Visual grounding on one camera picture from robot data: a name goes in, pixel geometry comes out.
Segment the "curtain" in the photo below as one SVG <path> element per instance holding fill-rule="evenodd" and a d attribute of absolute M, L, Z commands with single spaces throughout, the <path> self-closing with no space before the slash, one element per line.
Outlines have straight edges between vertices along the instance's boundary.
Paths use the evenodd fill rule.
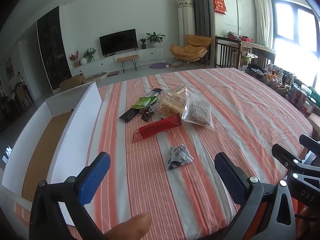
<path fill-rule="evenodd" d="M 177 0 L 180 47 L 186 45 L 186 34 L 196 34 L 193 6 L 193 0 Z"/>
<path fill-rule="evenodd" d="M 193 0 L 193 2 L 196 23 L 196 35 L 211 37 L 209 0 Z M 201 59 L 201 63 L 209 64 L 211 58 L 210 52 L 211 46 L 208 47 L 208 52 Z"/>
<path fill-rule="evenodd" d="M 273 17 L 269 0 L 254 0 L 257 9 L 257 43 L 271 48 Z"/>

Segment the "finger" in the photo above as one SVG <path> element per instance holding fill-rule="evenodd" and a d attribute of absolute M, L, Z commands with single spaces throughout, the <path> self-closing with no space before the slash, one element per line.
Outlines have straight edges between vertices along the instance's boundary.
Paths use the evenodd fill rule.
<path fill-rule="evenodd" d="M 149 231 L 150 226 L 151 216 L 145 213 L 111 228 L 104 235 L 108 240 L 139 240 Z"/>

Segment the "cardboard box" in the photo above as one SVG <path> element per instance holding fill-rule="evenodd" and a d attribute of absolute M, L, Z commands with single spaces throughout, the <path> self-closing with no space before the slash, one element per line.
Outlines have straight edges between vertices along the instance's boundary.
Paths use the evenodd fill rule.
<path fill-rule="evenodd" d="M 67 91 L 71 88 L 75 88 L 77 86 L 80 86 L 83 84 L 84 81 L 84 75 L 83 74 L 79 74 L 76 75 L 74 77 L 68 78 L 65 81 L 62 81 L 60 84 L 60 91 Z"/>
<path fill-rule="evenodd" d="M 102 100 L 96 83 L 46 99 L 20 133 L 4 169 L 2 190 L 31 211 L 40 180 L 48 184 L 77 176 L 86 166 Z M 64 203 L 61 212 L 74 225 Z"/>

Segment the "dark glass cabinet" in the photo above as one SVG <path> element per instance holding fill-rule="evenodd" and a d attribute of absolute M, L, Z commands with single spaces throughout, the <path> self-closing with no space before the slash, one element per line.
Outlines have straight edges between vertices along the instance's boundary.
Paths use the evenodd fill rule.
<path fill-rule="evenodd" d="M 59 7 L 37 21 L 38 39 L 44 68 L 53 90 L 71 77 L 62 42 Z"/>

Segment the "potted plant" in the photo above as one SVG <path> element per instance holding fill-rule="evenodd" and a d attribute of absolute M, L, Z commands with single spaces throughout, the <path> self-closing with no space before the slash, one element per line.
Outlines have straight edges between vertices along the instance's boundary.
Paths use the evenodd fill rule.
<path fill-rule="evenodd" d="M 79 66 L 80 66 L 80 62 L 79 62 L 79 50 L 76 51 L 76 54 L 75 54 L 75 55 L 73 55 L 73 54 L 71 53 L 71 56 L 69 57 L 69 59 L 74 62 L 75 67 L 79 67 Z"/>
<path fill-rule="evenodd" d="M 142 49 L 146 49 L 147 48 L 147 45 L 145 44 L 146 43 L 146 39 L 140 39 L 141 43 L 142 43 Z"/>
<path fill-rule="evenodd" d="M 87 57 L 89 62 L 94 60 L 94 54 L 96 53 L 96 49 L 92 48 L 92 49 L 87 49 L 84 54 L 83 57 Z"/>
<path fill-rule="evenodd" d="M 160 43 L 163 41 L 165 35 L 164 34 L 156 34 L 155 32 L 153 34 L 150 34 L 150 33 L 146 33 L 146 35 L 148 35 L 148 38 L 147 40 L 151 42 L 153 42 L 153 46 L 155 48 L 159 47 L 160 46 Z"/>

